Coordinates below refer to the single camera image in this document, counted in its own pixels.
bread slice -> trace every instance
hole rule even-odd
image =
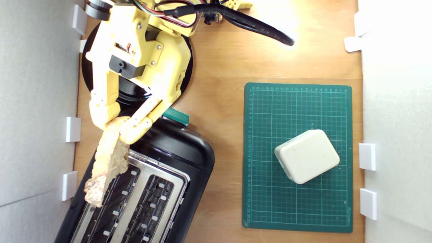
[[[99,140],[92,177],[84,185],[84,200],[98,208],[102,206],[109,183],[127,171],[129,145],[120,140],[120,128],[129,118],[123,116],[111,120]]]

cutting mat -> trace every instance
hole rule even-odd
[[[352,232],[352,126],[350,86],[247,83],[243,226]],[[288,179],[274,149],[308,129],[326,132],[340,164],[298,185]]]

robotic arm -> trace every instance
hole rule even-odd
[[[180,96],[180,85],[190,59],[184,39],[149,25],[151,16],[132,5],[111,9],[102,21],[86,58],[93,63],[90,114],[102,130],[118,116],[118,75],[152,95],[121,129],[121,140],[133,144]]]
[[[120,140],[133,144],[180,96],[180,86],[191,58],[182,35],[193,35],[198,19],[205,23],[223,16],[230,23],[274,38],[287,45],[293,40],[276,29],[226,6],[206,0],[90,0],[86,12],[102,20],[86,58],[93,66],[89,103],[93,123],[105,130],[120,113],[116,101],[121,75],[152,95],[123,124]],[[224,1],[231,8],[240,1]]]

white wall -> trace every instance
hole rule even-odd
[[[76,116],[83,0],[0,0],[0,242],[52,242],[73,170],[66,117]]]
[[[359,0],[363,37],[364,142],[375,143],[378,219],[367,243],[432,242],[432,2]]]

wooden table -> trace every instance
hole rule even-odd
[[[216,161],[185,242],[364,242],[359,212],[363,172],[358,167],[362,142],[362,70],[360,53],[347,53],[343,38],[354,35],[356,0],[267,0],[245,13],[295,38],[292,47],[236,28],[224,21],[201,23],[191,38],[194,72],[188,89],[174,105],[212,145]],[[89,19],[87,33],[96,21]],[[351,85],[354,135],[354,231],[317,233],[246,229],[241,225],[243,95],[246,82]],[[74,169],[81,180],[101,131],[89,116],[89,92],[79,82],[78,117],[82,138],[76,145]]]

